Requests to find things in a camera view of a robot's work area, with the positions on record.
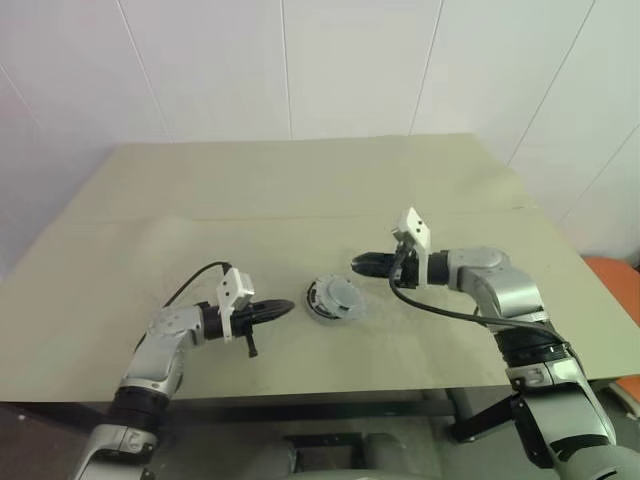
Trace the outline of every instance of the beige tabletop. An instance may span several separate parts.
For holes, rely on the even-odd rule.
[[[415,206],[434,249],[502,248],[538,283],[592,378],[640,373],[640,329],[524,192],[470,136],[129,145],[118,149],[0,285],[0,400],[109,400],[146,324],[205,263],[250,273],[255,300],[298,306],[244,341],[190,353],[181,398],[505,384],[480,326],[400,304],[350,272],[392,251]],[[366,318],[326,327],[302,306],[318,275],[364,292]],[[215,302],[219,272],[177,304]],[[412,291],[471,312],[463,294]]]

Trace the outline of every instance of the gray floor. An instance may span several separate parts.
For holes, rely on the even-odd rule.
[[[480,410],[508,394],[505,388],[470,392]],[[602,396],[614,422],[619,443],[640,451],[637,421],[625,416],[615,401]],[[172,428],[154,457],[157,478],[249,480],[277,478],[289,468],[283,435],[387,432],[405,446],[409,470],[433,478],[462,480],[557,478],[526,459],[517,432],[509,425],[469,444],[451,443],[444,427],[451,419],[381,418],[331,422],[214,424]],[[15,412],[0,409],[0,472],[3,478],[24,480],[64,479],[72,469],[85,438]],[[347,466],[345,448],[305,452],[313,468]]]

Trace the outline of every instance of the black cable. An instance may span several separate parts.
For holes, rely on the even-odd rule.
[[[398,290],[395,282],[396,272],[404,262],[407,257],[408,249],[406,247],[401,247],[399,252],[396,253],[395,262],[393,263],[393,267],[391,267],[391,271],[389,272],[389,287],[391,287],[391,291],[394,293],[396,297],[402,300],[405,303],[408,303],[412,307],[418,308],[420,310],[424,310],[430,313],[435,313],[436,315],[442,315],[445,317],[455,318],[458,320],[465,320],[468,322],[475,322],[480,325],[501,325],[505,327],[522,327],[529,328],[531,330],[537,330],[539,332],[544,332],[550,337],[554,338],[558,342],[568,345],[568,342],[557,332],[551,330],[550,328],[541,325],[539,323],[534,322],[523,322],[522,320],[512,320],[508,318],[494,318],[494,317],[482,317],[479,315],[470,315],[468,313],[454,312],[451,310],[445,310],[444,308],[438,308],[431,305],[427,305],[425,303],[420,303],[416,300],[413,300],[407,296],[405,296],[402,292]]]
[[[176,290],[176,293],[171,295],[171,298],[167,300],[167,302],[163,305],[163,308],[166,308],[169,305],[171,305],[175,301],[175,299],[178,298],[182,292],[184,292],[185,288],[187,288],[191,284],[191,282],[193,282],[196,278],[198,278],[202,273],[206,272],[210,268],[217,267],[217,266],[221,266],[224,273],[227,273],[227,270],[231,268],[231,264],[227,262],[213,262],[208,265],[205,265],[196,273],[191,275],[191,277],[189,277],[189,279],[186,282],[184,282],[178,290]]]

